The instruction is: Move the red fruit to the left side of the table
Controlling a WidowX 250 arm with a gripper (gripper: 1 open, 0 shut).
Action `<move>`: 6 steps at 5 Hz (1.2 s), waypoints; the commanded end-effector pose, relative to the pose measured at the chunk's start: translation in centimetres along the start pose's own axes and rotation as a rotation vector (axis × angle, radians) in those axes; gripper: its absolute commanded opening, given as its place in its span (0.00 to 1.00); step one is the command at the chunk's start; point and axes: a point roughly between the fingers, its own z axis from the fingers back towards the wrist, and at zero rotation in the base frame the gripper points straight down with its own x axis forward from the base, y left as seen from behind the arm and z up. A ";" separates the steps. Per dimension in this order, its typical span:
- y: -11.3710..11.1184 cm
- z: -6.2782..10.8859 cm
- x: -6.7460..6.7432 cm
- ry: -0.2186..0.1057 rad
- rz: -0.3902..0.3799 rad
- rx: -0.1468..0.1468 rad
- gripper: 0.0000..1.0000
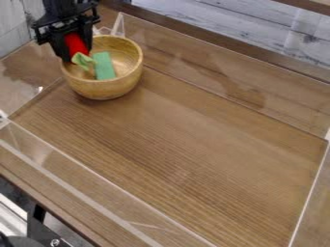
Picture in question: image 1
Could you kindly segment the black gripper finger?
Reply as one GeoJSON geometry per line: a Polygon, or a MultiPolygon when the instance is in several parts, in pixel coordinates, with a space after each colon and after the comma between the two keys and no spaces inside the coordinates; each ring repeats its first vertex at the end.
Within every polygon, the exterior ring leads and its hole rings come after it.
{"type": "Polygon", "coordinates": [[[50,29],[50,44],[52,46],[55,55],[62,59],[63,62],[71,60],[68,46],[66,44],[66,33],[55,28],[50,29]]]}
{"type": "Polygon", "coordinates": [[[79,19],[79,33],[83,41],[83,53],[90,54],[92,49],[92,18],[83,16],[79,19]]]}

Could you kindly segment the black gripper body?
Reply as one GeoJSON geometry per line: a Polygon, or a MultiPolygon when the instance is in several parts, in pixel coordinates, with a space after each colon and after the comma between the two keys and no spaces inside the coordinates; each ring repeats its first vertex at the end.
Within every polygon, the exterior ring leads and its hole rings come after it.
{"type": "Polygon", "coordinates": [[[50,40],[50,32],[42,32],[43,28],[50,28],[56,23],[74,20],[87,11],[92,12],[94,21],[99,21],[98,4],[99,0],[43,0],[46,12],[31,25],[36,42],[44,44],[50,40]]]}

